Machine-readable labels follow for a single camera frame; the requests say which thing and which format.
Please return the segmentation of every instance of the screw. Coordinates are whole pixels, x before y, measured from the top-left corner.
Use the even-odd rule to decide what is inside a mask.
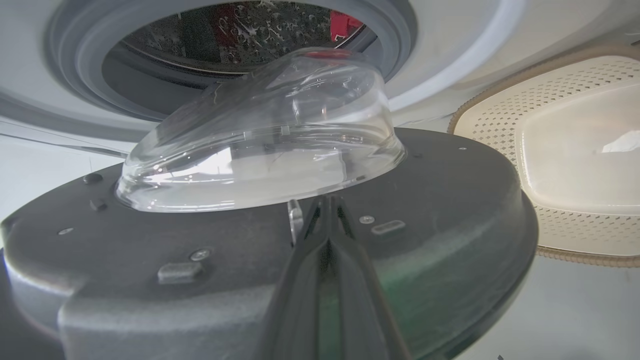
[[[365,215],[363,217],[360,217],[360,222],[363,224],[371,224],[372,222],[376,221],[376,218],[370,216],[370,215]]]
[[[189,259],[191,259],[192,261],[200,261],[208,258],[209,255],[211,255],[211,250],[200,249],[200,250],[196,250],[193,254],[191,254]]]
[[[62,229],[62,230],[58,231],[58,235],[68,234],[68,233],[72,232],[73,230],[74,230],[73,227],[68,227],[66,229]]]

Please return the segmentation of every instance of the perforated plastic lid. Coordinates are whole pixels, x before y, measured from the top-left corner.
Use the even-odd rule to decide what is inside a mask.
[[[404,158],[383,85],[361,54],[293,52],[169,116],[131,152],[116,194],[142,211],[216,211],[383,174]]]
[[[505,79],[452,119],[514,164],[544,256],[640,266],[638,74],[638,49],[593,47]]]

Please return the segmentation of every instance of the washing machine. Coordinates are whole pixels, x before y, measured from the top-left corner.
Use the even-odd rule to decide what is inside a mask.
[[[588,42],[640,40],[634,0],[0,6],[0,133],[107,156],[125,156],[204,88],[298,47],[365,53],[387,82],[394,125],[443,131],[458,106],[524,67]]]

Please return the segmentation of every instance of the washing machine drum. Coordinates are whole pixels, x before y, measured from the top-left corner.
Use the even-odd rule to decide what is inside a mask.
[[[491,147],[394,131],[383,84],[359,54],[295,51],[16,211],[2,358],[461,352],[517,293],[536,216]]]
[[[67,90],[138,119],[162,121],[205,88],[317,46],[368,55],[396,110],[486,61],[524,3],[473,1],[460,23],[439,21],[460,14],[439,1],[66,0],[45,47]]]

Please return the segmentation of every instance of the transparent plastic cover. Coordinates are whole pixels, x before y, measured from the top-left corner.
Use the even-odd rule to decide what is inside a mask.
[[[149,133],[116,188],[134,209],[249,208],[331,192],[396,167],[384,81],[361,54],[295,51],[212,86]]]

